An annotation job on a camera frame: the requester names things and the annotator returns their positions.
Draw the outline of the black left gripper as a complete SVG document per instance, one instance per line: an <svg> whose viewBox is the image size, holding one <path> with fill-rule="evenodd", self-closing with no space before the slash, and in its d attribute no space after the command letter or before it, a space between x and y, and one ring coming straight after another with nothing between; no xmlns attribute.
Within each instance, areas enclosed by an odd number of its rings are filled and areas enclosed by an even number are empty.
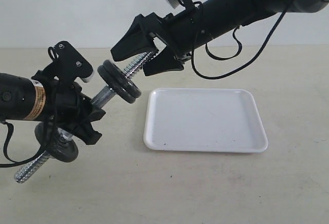
<svg viewBox="0 0 329 224"><path fill-rule="evenodd" d="M44 69L32 76L33 83L45 90L45 104L36 120L44 119L47 134L53 127L61 128L81 139L86 145L95 145L102 134L94 130L91 122L101 120L106 112L93 104L75 82L82 70Z"/></svg>

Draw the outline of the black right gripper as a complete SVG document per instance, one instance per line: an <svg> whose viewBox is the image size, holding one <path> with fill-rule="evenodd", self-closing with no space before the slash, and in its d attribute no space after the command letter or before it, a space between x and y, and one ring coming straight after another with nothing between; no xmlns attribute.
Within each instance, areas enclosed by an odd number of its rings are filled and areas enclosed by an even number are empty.
<svg viewBox="0 0 329 224"><path fill-rule="evenodd" d="M155 52L154 38L158 38L166 47L144 64L144 75L182 71L183 64L176 57L182 57L213 39L208 22L200 9L185 10L177 15L169 13L165 17L154 12L147 16L139 14L122 39L112 47L113 60L120 62L144 52Z"/></svg>

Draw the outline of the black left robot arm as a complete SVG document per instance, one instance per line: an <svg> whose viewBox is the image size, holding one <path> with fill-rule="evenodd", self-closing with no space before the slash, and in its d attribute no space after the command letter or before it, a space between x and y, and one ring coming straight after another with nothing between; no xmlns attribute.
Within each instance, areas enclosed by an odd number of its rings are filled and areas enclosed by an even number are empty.
<svg viewBox="0 0 329 224"><path fill-rule="evenodd" d="M93 129L105 111L91 103L79 83L67 86L38 71L25 78L1 73L1 120L44 121L56 118L56 126L87 145L96 144L102 134Z"/></svg>

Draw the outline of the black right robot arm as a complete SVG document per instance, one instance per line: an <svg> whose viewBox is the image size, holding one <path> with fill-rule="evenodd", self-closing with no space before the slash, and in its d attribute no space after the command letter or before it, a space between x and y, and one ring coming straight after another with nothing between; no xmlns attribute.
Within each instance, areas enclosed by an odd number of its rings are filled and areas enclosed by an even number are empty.
<svg viewBox="0 0 329 224"><path fill-rule="evenodd" d="M264 20L277 13L316 13L328 0L166 0L178 14L160 17L155 13L134 18L123 38L111 49L113 60L154 52L144 65L147 76L183 70L193 60L194 50L241 26Z"/></svg>

